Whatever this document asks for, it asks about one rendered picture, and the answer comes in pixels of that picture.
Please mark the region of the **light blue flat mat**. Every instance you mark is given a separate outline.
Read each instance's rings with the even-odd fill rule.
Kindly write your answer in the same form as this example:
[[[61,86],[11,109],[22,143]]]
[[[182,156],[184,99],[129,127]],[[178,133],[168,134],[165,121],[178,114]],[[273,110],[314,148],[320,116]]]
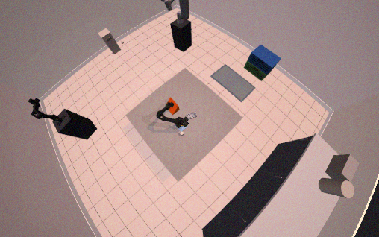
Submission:
[[[186,127],[188,127],[188,126],[186,126]],[[178,129],[179,129],[180,132],[182,132],[186,127],[181,126],[181,127],[179,127]]]

